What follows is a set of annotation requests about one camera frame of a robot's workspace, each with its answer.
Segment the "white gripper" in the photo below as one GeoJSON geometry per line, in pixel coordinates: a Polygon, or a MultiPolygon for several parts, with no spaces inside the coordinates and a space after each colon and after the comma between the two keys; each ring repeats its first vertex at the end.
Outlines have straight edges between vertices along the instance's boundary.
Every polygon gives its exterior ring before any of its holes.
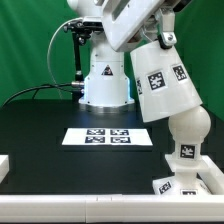
{"type": "MultiPolygon", "coordinates": [[[[105,0],[102,5],[102,24],[109,44],[115,51],[129,51],[130,39],[165,0],[105,0]]],[[[159,9],[158,40],[162,49],[176,44],[175,14],[172,9],[159,9]]]]}

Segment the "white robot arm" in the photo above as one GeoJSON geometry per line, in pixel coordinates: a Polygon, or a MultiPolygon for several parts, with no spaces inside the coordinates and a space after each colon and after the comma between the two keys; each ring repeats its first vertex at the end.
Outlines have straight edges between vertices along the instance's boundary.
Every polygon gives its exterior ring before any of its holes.
{"type": "Polygon", "coordinates": [[[134,104],[124,54],[141,40],[145,23],[155,24],[155,12],[179,12],[191,0],[67,0],[79,18],[72,26],[76,46],[91,41],[90,72],[84,79],[84,108],[117,112],[134,104]]]}

